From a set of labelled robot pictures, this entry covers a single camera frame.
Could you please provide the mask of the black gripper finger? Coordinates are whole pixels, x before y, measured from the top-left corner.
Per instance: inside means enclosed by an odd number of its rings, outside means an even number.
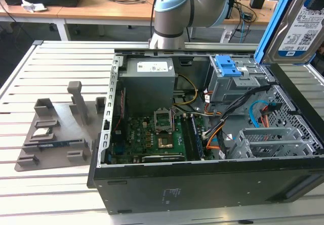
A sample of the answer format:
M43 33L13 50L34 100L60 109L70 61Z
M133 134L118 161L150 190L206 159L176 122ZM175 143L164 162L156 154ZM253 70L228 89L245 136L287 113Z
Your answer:
M306 0L306 8L309 10L322 10L323 0Z

